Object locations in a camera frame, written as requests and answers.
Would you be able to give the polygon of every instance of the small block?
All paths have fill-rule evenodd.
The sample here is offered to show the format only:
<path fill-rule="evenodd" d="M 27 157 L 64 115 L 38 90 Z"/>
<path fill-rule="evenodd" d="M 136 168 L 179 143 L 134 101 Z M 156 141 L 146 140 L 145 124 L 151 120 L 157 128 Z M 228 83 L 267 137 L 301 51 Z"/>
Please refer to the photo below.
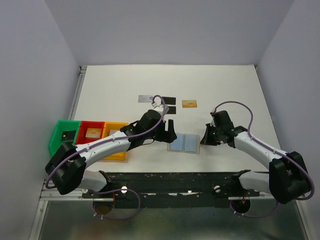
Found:
<path fill-rule="evenodd" d="M 86 131 L 85 138 L 87 139 L 99 139 L 102 129 L 89 127 Z"/>

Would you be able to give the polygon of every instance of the yellow bin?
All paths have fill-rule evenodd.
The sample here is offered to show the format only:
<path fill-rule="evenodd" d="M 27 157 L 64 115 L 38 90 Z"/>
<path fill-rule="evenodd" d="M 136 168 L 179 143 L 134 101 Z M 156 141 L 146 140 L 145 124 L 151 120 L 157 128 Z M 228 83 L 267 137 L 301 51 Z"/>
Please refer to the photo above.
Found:
<path fill-rule="evenodd" d="M 104 128 L 102 132 L 102 138 L 106 138 L 110 135 L 110 130 L 120 130 L 122 127 L 129 125 L 127 122 L 111 122 L 106 121 L 104 123 Z M 126 160 L 126 152 L 118 152 L 111 156 L 105 157 L 103 160 L 116 160 L 116 161 L 125 161 Z"/>

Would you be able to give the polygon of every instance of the white table surface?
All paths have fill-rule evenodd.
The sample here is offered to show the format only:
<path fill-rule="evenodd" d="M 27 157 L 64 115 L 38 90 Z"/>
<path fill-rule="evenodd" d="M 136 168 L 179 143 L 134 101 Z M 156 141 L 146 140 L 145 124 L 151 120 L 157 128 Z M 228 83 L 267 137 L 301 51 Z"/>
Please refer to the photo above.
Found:
<path fill-rule="evenodd" d="M 88 66 L 74 119 L 134 122 L 152 106 L 138 103 L 138 95 L 176 97 L 176 133 L 204 136 L 210 111 L 229 100 L 253 111 L 252 133 L 279 148 L 278 139 L 253 65 L 106 65 Z M 182 108 L 182 100 L 197 100 L 197 108 Z M 226 104 L 235 126 L 248 126 L 249 112 Z M 229 146 L 201 146 L 199 154 L 167 151 L 167 143 L 154 142 L 127 153 L 127 161 L 99 161 L 88 168 L 105 172 L 233 172 L 265 171 L 252 157 Z"/>

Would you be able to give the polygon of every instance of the white wall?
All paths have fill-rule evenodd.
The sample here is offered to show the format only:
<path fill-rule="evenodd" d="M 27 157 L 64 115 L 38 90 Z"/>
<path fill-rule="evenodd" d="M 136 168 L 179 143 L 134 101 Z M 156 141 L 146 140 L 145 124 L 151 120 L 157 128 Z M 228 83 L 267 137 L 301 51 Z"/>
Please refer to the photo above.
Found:
<path fill-rule="evenodd" d="M 257 64 L 293 0 L 46 0 L 80 65 Z"/>
<path fill-rule="evenodd" d="M 320 1 L 296 0 L 257 67 L 282 148 L 304 157 L 315 182 L 306 202 L 320 224 Z"/>
<path fill-rule="evenodd" d="M 50 159 L 79 74 L 43 0 L 0 4 L 0 239 L 27 239 Z"/>

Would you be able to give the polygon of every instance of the purple cable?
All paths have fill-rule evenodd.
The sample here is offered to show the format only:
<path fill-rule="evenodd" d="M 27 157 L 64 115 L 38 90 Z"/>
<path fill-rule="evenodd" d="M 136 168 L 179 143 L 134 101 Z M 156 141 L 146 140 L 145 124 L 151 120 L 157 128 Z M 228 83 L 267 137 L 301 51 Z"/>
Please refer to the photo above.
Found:
<path fill-rule="evenodd" d="M 258 139 L 256 139 L 252 134 L 251 134 L 251 125 L 252 125 L 252 122 L 254 120 L 254 113 L 252 112 L 252 110 L 245 104 L 243 104 L 242 102 L 239 102 L 239 101 L 224 101 L 222 103 L 220 103 L 219 105 L 217 105 L 212 112 L 215 112 L 217 110 L 217 108 L 219 108 L 221 105 L 224 105 L 224 104 L 239 104 L 243 107 L 245 107 L 249 112 L 250 112 L 250 115 L 251 115 L 251 118 L 250 118 L 250 122 L 249 122 L 249 125 L 248 125 L 248 135 L 249 137 L 254 141 L 256 142 L 257 144 L 259 144 L 260 146 L 264 147 L 265 149 L 269 150 L 269 151 L 274 151 L 273 148 L 265 145 L 263 142 L 259 141 Z M 314 184 L 314 181 L 312 180 L 312 178 L 310 177 L 310 175 L 298 164 L 296 163 L 295 161 L 293 161 L 290 157 L 284 155 L 283 153 L 279 152 L 279 151 L 274 151 L 275 154 L 285 158 L 286 160 L 288 160 L 290 163 L 292 163 L 293 165 L 295 165 L 299 171 L 301 171 L 305 176 L 306 178 L 308 179 L 308 182 L 311 186 L 311 192 L 308 196 L 306 197 L 300 197 L 300 198 L 297 198 L 296 200 L 300 200 L 300 201 L 304 201 L 304 200 L 308 200 L 310 198 L 312 198 L 312 196 L 315 194 L 315 184 Z M 263 215 L 263 216 L 260 216 L 259 218 L 264 218 L 264 217 L 268 217 L 270 216 L 270 214 L 266 214 L 266 215 Z"/>
<path fill-rule="evenodd" d="M 247 215 L 247 214 L 242 214 L 242 213 L 237 212 L 234 209 L 234 205 L 233 204 L 234 204 L 233 201 L 230 201 L 230 208 L 231 208 L 231 210 L 232 210 L 232 212 L 234 214 L 236 214 L 238 216 L 241 216 L 241 217 L 249 218 L 249 219 L 262 219 L 262 218 L 265 218 L 265 217 L 269 217 L 272 214 L 274 214 L 278 210 L 278 208 L 280 207 L 280 203 L 277 201 L 275 208 L 271 212 L 269 212 L 269 213 L 267 213 L 265 215 L 261 215 L 261 216 L 254 216 L 254 215 Z"/>
<path fill-rule="evenodd" d="M 108 143 L 108 142 L 113 142 L 113 141 L 116 141 L 116 140 L 131 139 L 131 138 L 140 137 L 140 136 L 143 136 L 143 135 L 148 134 L 148 133 L 150 133 L 151 131 L 153 131 L 153 130 L 162 122 L 162 120 L 164 119 L 164 117 L 165 117 L 165 115 L 166 115 L 165 108 L 167 107 L 167 105 L 165 104 L 165 100 L 162 98 L 162 96 L 160 96 L 160 95 L 155 95 L 155 96 L 153 96 L 152 103 L 155 102 L 155 98 L 160 98 L 160 99 L 161 99 L 161 103 L 163 104 L 163 112 L 162 112 L 162 115 L 161 115 L 159 121 L 158 121 L 152 128 L 150 128 L 149 130 L 144 131 L 144 132 L 142 132 L 142 133 L 136 134 L 136 135 L 120 136 L 120 137 L 116 137 L 116 138 L 114 138 L 114 139 L 109 138 L 109 139 L 106 139 L 106 140 L 103 140 L 103 141 L 100 141 L 100 142 L 97 142 L 97 143 L 91 145 L 91 146 L 89 147 L 89 149 L 92 149 L 92 148 L 94 148 L 94 147 L 96 147 L 96 146 L 99 146 L 99 145 L 101 145 L 101 144 L 105 144 L 105 143 Z M 58 170 L 63 164 L 65 164 L 68 160 L 72 159 L 74 156 L 76 156 L 76 155 L 78 155 L 78 154 L 81 154 L 81 153 L 85 152 L 86 150 L 87 150 L 87 149 L 84 148 L 84 149 L 82 149 L 82 150 L 80 150 L 80 151 L 76 151 L 75 153 L 69 155 L 69 156 L 66 157 L 64 160 L 62 160 L 62 161 L 52 170 L 52 172 L 49 174 L 47 180 L 45 181 L 45 187 L 46 187 L 47 189 L 54 189 L 54 188 L 56 188 L 55 186 L 49 186 L 49 181 L 52 179 L 53 175 L 54 175 L 54 174 L 57 172 L 57 170 Z"/>
<path fill-rule="evenodd" d="M 119 191 L 129 191 L 129 192 L 132 192 L 136 195 L 136 198 L 138 199 L 138 207 L 136 209 L 136 211 L 134 212 L 134 214 L 132 214 L 131 216 L 127 216 L 127 217 L 112 217 L 112 216 L 105 216 L 105 215 L 99 215 L 95 209 L 95 206 L 93 205 L 93 210 L 95 212 L 95 214 L 97 216 L 99 216 L 100 218 L 104 218 L 104 219 L 110 219 L 110 220 L 128 220 L 128 219 L 132 219 L 135 215 L 137 215 L 139 212 L 140 212 L 140 207 L 141 207 L 141 199 L 138 195 L 137 192 L 135 192 L 134 190 L 132 189 L 115 189 L 115 190 L 111 190 L 111 191 L 103 191 L 103 192 L 96 192 L 96 194 L 111 194 L 111 193 L 115 193 L 115 192 L 119 192 Z"/>

